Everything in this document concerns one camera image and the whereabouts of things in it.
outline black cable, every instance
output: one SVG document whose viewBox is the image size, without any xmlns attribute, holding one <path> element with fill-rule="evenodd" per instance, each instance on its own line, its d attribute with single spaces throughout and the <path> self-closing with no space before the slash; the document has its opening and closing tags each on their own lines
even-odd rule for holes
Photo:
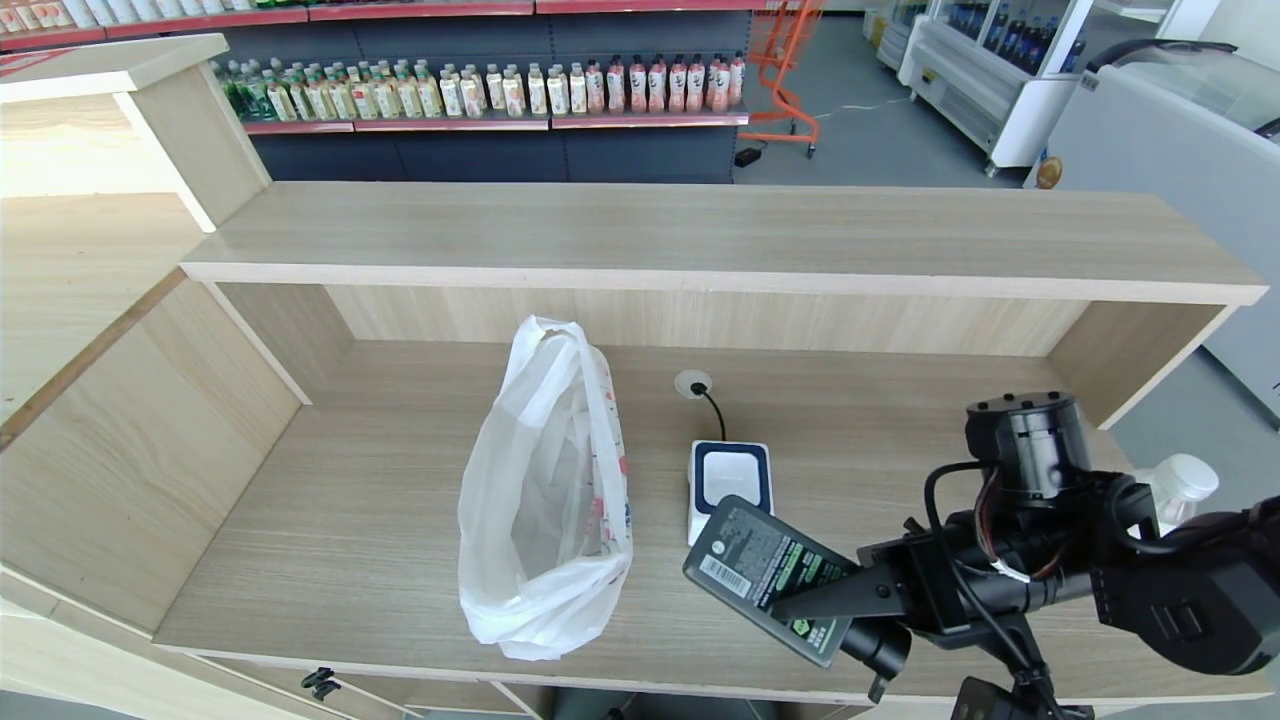
<svg viewBox="0 0 1280 720">
<path fill-rule="evenodd" d="M 952 462 L 950 465 L 943 465 L 929 473 L 929 477 L 924 479 L 924 512 L 929 518 L 929 532 L 933 533 L 933 542 L 937 543 L 938 551 L 942 553 L 947 568 L 951 569 L 951 575 L 956 580 L 956 587 L 960 588 L 960 594 L 965 596 L 969 605 L 978 612 L 984 623 L 991 628 L 991 630 L 1000 638 L 1000 642 L 1005 644 L 1010 655 L 1012 655 L 1014 661 L 1018 662 L 1024 670 L 1034 670 L 1027 653 L 1023 652 L 1023 647 L 1009 634 L 1009 632 L 996 623 L 992 618 L 991 611 L 987 606 L 982 603 L 982 598 L 978 593 L 973 591 L 969 585 L 969 580 L 960 573 L 960 566 L 956 564 L 955 555 L 951 553 L 951 547 L 947 544 L 946 537 L 942 534 L 942 519 L 938 516 L 938 501 L 937 501 L 937 486 L 938 480 L 945 475 L 952 473 L 961 473 L 964 470 L 980 470 L 987 468 L 987 464 L 970 460 L 968 462 Z M 1036 683 L 1036 692 L 1039 693 L 1044 705 L 1048 706 L 1050 717 L 1056 717 L 1059 720 L 1066 720 L 1066 714 L 1062 711 L 1061 706 L 1057 705 L 1057 700 L 1053 698 L 1053 693 L 1048 689 L 1047 684 L 1043 682 Z"/>
<path fill-rule="evenodd" d="M 694 383 L 689 386 L 689 389 L 694 395 L 705 397 L 707 401 L 712 404 L 712 407 L 716 410 L 716 419 L 719 420 L 721 424 L 721 442 L 727 442 L 728 436 L 724 434 L 724 415 L 721 414 L 719 405 L 716 405 L 716 398 L 712 397 L 712 393 L 707 392 L 707 386 L 704 386 L 703 383 Z"/>
</svg>

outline wood grain surface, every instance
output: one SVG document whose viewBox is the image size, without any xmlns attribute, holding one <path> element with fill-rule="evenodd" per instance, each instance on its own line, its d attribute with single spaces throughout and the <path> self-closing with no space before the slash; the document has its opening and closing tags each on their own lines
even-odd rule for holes
<svg viewBox="0 0 1280 720">
<path fill-rule="evenodd" d="M 351 350 L 351 329 L 320 286 L 216 284 L 307 397 Z"/>
<path fill-rule="evenodd" d="M 692 291 L 328 290 L 358 340 L 507 342 L 525 318 L 543 315 L 575 320 L 602 345 L 1028 357 L 1047 355 L 1088 305 Z"/>
<path fill-rule="evenodd" d="M 165 159 L 170 190 L 200 229 L 214 232 L 270 184 L 271 177 L 206 65 L 137 92 L 118 92 L 115 101 L 146 151 Z"/>
<path fill-rule="evenodd" d="M 74 47 L 8 73 L 0 79 L 0 104 L 132 92 L 225 51 L 219 33 Z"/>
<path fill-rule="evenodd" d="M 1243 305 L 1265 290 L 1156 197 L 960 188 L 280 182 L 183 266 L 212 282 Z"/>
<path fill-rule="evenodd" d="M 600 638 L 559 661 L 511 661 L 475 642 L 458 606 L 458 483 L 508 348 L 357 342 L 246 488 L 156 642 L 364 674 L 865 705 L 872 678 L 859 664 L 809 665 L 681 574 L 689 446 L 713 437 L 716 420 L 678 397 L 672 378 L 712 374 L 730 437 L 769 446 L 778 516 L 845 553 L 922 516 L 924 475 L 968 459 L 965 405 L 1062 386 L 1033 359 L 603 350 L 628 451 L 636 556 Z M 1096 466 L 1128 468 L 1108 436 L 1089 441 Z M 975 492 L 975 478 L 948 480 L 941 507 L 972 506 Z M 1161 661 L 1100 625 L 1089 601 L 1032 624 L 1064 702 L 1270 692 L 1261 675 L 1207 678 Z M 918 642 L 890 693 L 955 697 L 970 674 L 1007 679 L 977 650 Z"/>
<path fill-rule="evenodd" d="M 202 237 L 173 195 L 8 199 L 0 234 L 3 419 Z"/>
<path fill-rule="evenodd" d="M 174 191 L 110 95 L 5 105 L 0 141 L 0 197 Z"/>
<path fill-rule="evenodd" d="M 1101 428 L 1110 428 L 1235 307 L 1094 302 L 1048 359 Z"/>
<path fill-rule="evenodd" d="M 178 286 L 0 455 L 4 566 L 154 630 L 297 407 Z"/>
</svg>

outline chest freezer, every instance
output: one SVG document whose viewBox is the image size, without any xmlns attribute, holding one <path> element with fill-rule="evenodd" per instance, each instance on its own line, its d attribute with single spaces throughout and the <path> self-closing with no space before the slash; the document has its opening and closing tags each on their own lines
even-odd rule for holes
<svg viewBox="0 0 1280 720">
<path fill-rule="evenodd" d="M 1280 72 L 1225 44 L 1121 44 L 1089 63 L 1027 187 L 1157 195 L 1267 281 L 1204 346 L 1280 423 L 1277 143 Z"/>
</svg>

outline power adapter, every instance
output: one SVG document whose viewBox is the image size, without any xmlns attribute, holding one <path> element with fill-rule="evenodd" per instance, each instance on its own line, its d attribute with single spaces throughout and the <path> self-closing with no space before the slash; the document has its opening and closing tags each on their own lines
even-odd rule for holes
<svg viewBox="0 0 1280 720">
<path fill-rule="evenodd" d="M 751 163 L 759 160 L 760 155 L 762 152 L 759 147 L 746 147 L 733 154 L 733 164 L 737 165 L 739 168 L 745 168 Z"/>
</svg>

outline plastic bag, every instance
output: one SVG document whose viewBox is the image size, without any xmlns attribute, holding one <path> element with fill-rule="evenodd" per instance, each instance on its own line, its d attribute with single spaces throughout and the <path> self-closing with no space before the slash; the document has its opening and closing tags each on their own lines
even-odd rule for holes
<svg viewBox="0 0 1280 720">
<path fill-rule="evenodd" d="M 462 474 L 458 596 L 516 660 L 596 638 L 631 566 L 626 454 L 609 366 L 577 323 L 530 316 Z"/>
</svg>

